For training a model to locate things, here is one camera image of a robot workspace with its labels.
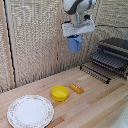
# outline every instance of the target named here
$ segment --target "wooden countertop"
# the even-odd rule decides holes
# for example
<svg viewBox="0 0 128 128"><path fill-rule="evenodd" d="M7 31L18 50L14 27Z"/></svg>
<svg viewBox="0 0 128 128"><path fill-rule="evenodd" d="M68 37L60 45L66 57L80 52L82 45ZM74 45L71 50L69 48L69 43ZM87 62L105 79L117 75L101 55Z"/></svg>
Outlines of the wooden countertop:
<svg viewBox="0 0 128 128"><path fill-rule="evenodd" d="M77 94L69 85L77 84L84 93ZM55 85L68 87L66 101L51 98L50 89ZM79 67L50 76L43 80L0 94L0 128L12 128L7 120L10 104L24 95L40 95L51 101L54 118L46 128L109 128L128 101L128 83L117 78L106 85Z"/></svg>

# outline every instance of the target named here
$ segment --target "cable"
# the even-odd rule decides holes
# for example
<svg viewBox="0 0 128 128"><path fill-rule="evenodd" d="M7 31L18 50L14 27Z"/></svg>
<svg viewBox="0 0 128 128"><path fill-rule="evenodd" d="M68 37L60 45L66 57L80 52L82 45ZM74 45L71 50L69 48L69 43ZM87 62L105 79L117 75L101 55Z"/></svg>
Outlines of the cable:
<svg viewBox="0 0 128 128"><path fill-rule="evenodd" d="M96 25L95 27L98 26L107 26L107 27L114 27L114 28L128 28L128 27L117 27L117 26L110 26L110 25Z"/></svg>

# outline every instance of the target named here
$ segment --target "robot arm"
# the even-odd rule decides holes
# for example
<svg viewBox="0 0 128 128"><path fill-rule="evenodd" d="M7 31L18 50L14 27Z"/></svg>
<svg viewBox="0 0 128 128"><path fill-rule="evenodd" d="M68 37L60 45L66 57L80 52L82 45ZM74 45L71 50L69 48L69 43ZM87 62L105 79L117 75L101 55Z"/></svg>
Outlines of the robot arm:
<svg viewBox="0 0 128 128"><path fill-rule="evenodd" d="M63 0L63 7L67 14L76 14L77 26L74 26L71 22L65 22L62 24L63 35L71 36L82 33L92 32L95 30L94 21L90 18L90 15L84 15L84 12L88 9L93 9L96 4L96 0Z"/></svg>
<svg viewBox="0 0 128 128"><path fill-rule="evenodd" d="M96 0L64 0L63 7L68 15L94 8Z"/></svg>

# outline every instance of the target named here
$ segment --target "wooden panel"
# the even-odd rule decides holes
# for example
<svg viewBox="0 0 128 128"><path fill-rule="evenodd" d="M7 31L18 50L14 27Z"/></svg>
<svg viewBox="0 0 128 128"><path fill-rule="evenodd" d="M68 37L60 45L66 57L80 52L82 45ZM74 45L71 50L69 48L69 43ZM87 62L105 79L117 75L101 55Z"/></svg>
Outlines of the wooden panel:
<svg viewBox="0 0 128 128"><path fill-rule="evenodd" d="M71 90L69 85L73 83L84 92L77 94ZM54 101L50 94L50 89L58 84L69 89L69 96L63 102ZM128 102L128 82L117 78L106 85L78 67L5 92L0 95L2 128L12 128L6 115L10 104L30 94L43 96L53 104L55 113L48 128L109 128Z"/></svg>
<svg viewBox="0 0 128 128"><path fill-rule="evenodd" d="M6 0L17 87L54 74L59 0Z"/></svg>
<svg viewBox="0 0 128 128"><path fill-rule="evenodd" d="M14 88L4 3L0 0L0 93Z"/></svg>

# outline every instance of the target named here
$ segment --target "plate rim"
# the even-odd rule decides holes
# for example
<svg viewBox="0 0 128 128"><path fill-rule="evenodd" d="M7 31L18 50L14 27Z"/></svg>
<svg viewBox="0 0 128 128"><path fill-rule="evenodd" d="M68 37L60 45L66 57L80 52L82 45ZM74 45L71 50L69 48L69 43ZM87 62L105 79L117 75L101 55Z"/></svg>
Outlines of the plate rim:
<svg viewBox="0 0 128 128"><path fill-rule="evenodd" d="M46 125L44 126L44 127L46 127L46 126L52 121L52 119L53 119L53 116L54 116L54 107L53 107L52 103L51 103L47 98L45 98L45 97L43 97L43 96L40 96L40 95L24 95L24 96L21 96L21 97L17 98L16 100L14 100L14 101L10 104L10 106L9 106L9 108L8 108L8 111L7 111L7 119L8 119L8 122L9 122L14 128L17 128L17 127L10 121L9 110L10 110L11 106L14 104L14 102L17 102L20 98L26 97L26 96L38 96L38 97L44 98L45 100L47 100L47 101L50 103L50 105L51 105L51 107L52 107L52 112L53 112L53 114L52 114L51 120L50 120L49 122L47 122Z"/></svg>

